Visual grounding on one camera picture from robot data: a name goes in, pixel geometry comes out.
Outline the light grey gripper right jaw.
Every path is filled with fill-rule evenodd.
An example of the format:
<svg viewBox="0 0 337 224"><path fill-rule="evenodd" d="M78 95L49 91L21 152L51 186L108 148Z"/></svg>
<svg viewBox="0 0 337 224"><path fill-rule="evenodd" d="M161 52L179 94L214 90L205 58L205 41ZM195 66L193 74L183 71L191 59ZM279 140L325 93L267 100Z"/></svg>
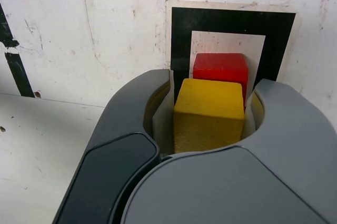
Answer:
<svg viewBox="0 0 337 224"><path fill-rule="evenodd" d="M336 131L292 87L261 80L247 136L176 154L132 192L122 223L336 223Z"/></svg>

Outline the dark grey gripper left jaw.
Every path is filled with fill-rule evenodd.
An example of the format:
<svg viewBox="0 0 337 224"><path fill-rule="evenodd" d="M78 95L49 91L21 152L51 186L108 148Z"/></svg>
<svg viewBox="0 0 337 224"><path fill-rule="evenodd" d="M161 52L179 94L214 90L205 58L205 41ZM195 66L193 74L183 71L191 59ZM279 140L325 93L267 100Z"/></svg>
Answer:
<svg viewBox="0 0 337 224"><path fill-rule="evenodd" d="M112 96L54 223L120 223L132 191L161 161L152 118L170 90L170 71L150 70Z"/></svg>

